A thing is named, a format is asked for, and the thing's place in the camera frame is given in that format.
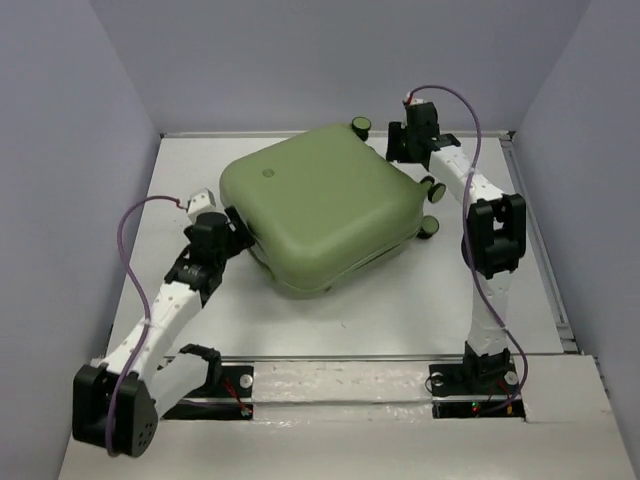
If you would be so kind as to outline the green hard-shell suitcase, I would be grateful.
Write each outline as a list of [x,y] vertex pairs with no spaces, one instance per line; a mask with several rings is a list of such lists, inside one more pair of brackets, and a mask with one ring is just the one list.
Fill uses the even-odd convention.
[[232,161],[219,193],[255,244],[260,269],[291,296],[324,294],[399,254],[438,221],[423,212],[446,191],[415,181],[368,145],[368,118],[333,123]]

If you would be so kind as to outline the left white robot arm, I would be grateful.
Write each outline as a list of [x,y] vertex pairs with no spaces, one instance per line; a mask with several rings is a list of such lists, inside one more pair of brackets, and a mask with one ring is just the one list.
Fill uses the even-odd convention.
[[230,259],[254,239],[233,207],[199,213],[188,240],[143,316],[109,354],[83,365],[72,386],[72,437],[112,457],[141,456],[160,419],[190,393],[209,395],[232,384],[213,347],[188,343],[171,362],[167,352],[220,287]]

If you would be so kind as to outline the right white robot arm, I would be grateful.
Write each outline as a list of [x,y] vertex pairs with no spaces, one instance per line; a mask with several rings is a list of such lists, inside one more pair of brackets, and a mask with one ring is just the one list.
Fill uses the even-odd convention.
[[437,398],[489,396],[517,376],[505,324],[511,276],[526,252],[526,202],[507,194],[468,158],[458,139],[441,132],[435,105],[404,102],[406,119],[388,128],[386,158],[421,164],[430,196],[447,189],[462,207],[461,251],[473,281],[471,327],[457,363],[431,366],[428,387]]

